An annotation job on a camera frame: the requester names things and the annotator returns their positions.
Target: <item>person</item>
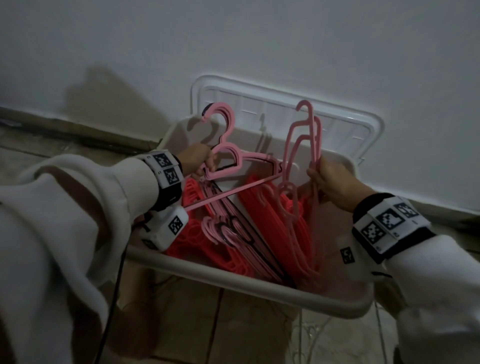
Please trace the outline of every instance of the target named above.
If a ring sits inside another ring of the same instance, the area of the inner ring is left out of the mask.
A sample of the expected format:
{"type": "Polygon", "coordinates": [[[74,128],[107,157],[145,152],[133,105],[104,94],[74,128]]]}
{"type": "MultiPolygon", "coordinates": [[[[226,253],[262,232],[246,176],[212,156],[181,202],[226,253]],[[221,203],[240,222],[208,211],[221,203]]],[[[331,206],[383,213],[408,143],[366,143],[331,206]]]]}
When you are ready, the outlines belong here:
{"type": "MultiPolygon", "coordinates": [[[[175,159],[187,176],[202,175],[204,163],[214,170],[214,157],[208,146],[195,144],[175,159]]],[[[310,188],[353,213],[352,232],[368,250],[373,243],[359,224],[369,223],[369,212],[394,196],[376,193],[325,158],[307,174],[310,188]]],[[[109,303],[100,288],[116,273],[133,222],[166,201],[172,199],[138,158],[102,167],[80,156],[57,156],[26,170],[18,185],[1,186],[0,362],[91,363],[108,320],[109,303]]],[[[397,318],[397,360],[476,362],[479,264],[453,239],[428,227],[404,235],[382,254],[368,250],[406,302],[397,318]]],[[[107,341],[126,357],[147,357],[156,342],[138,339],[139,330],[155,337],[155,313],[138,288],[149,279],[144,273],[125,275],[134,284],[126,292],[120,286],[124,303],[107,341]]]]}

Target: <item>wall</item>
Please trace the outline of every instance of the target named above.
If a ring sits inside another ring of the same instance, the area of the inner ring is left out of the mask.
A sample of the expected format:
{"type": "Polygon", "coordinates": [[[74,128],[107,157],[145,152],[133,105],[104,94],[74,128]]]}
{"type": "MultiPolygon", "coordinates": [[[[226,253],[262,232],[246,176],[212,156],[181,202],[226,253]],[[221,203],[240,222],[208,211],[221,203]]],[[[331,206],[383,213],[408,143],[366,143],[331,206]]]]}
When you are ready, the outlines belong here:
{"type": "Polygon", "coordinates": [[[0,0],[0,106],[140,138],[201,74],[373,112],[365,181],[480,210],[477,0],[0,0]]]}

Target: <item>plastic bin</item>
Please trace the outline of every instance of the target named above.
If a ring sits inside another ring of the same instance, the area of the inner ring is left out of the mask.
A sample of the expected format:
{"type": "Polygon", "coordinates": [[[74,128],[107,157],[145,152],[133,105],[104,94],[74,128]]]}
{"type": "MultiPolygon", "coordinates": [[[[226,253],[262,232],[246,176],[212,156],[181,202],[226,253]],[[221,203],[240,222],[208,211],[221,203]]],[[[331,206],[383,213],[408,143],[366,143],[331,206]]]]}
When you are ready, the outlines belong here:
{"type": "MultiPolygon", "coordinates": [[[[201,123],[198,117],[190,116],[170,127],[158,149],[169,149],[176,154],[196,142],[215,145],[224,130],[225,126],[220,123],[201,123]]],[[[243,150],[271,153],[276,158],[282,158],[285,146],[285,141],[281,139],[242,129],[235,129],[229,137],[229,141],[243,150]]],[[[322,154],[327,156],[329,160],[344,164],[353,174],[358,174],[357,166],[350,158],[328,150],[322,150],[322,154]]],[[[295,166],[292,168],[290,177],[290,180],[296,185],[307,181],[308,177],[305,170],[309,161],[310,146],[308,143],[302,144],[297,152],[295,166]]],[[[242,184],[244,176],[253,170],[256,173],[266,173],[268,166],[262,163],[244,162],[244,167],[237,175],[217,180],[217,184],[222,190],[226,191],[237,184],[242,184]]],[[[231,200],[236,204],[238,202],[235,196],[231,196],[231,200]]],[[[245,212],[240,204],[237,205],[242,212],[245,212]]],[[[326,203],[321,205],[321,218],[318,224],[324,231],[323,244],[326,246],[324,269],[329,282],[327,290],[321,295],[244,277],[195,262],[176,259],[146,248],[129,247],[127,257],[131,261],[162,272],[307,308],[327,315],[343,318],[361,317],[372,304],[373,286],[372,284],[353,282],[347,278],[340,252],[335,243],[337,236],[351,230],[351,214],[341,211],[331,203],[326,203]]]]}

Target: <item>white sweatshirt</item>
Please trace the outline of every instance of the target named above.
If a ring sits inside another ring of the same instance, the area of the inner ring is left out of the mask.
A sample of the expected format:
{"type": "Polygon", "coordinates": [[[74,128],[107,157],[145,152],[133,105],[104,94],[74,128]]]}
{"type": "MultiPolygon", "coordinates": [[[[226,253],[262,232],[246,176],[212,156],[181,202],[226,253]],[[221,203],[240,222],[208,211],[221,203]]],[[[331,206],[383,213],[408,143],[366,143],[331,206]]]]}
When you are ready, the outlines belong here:
{"type": "MultiPolygon", "coordinates": [[[[97,287],[157,196],[153,173],[134,158],[102,167],[57,156],[0,186],[0,363],[93,361],[110,304],[97,287]]],[[[477,261],[435,236],[386,267],[410,306],[397,323],[404,363],[477,363],[477,261]]]]}

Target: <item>tile floor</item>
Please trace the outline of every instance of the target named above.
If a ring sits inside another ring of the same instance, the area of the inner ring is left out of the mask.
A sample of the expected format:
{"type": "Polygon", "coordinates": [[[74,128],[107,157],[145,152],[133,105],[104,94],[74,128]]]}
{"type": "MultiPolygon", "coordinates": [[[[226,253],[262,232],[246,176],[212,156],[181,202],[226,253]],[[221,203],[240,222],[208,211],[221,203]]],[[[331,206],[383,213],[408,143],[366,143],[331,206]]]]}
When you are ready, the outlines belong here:
{"type": "MultiPolygon", "coordinates": [[[[125,158],[0,126],[0,184],[62,153],[81,154],[104,165],[125,158]]],[[[376,304],[364,317],[344,320],[189,279],[159,275],[159,280],[155,295],[162,312],[160,339],[155,358],[143,364],[392,362],[395,321],[376,304]]]]}

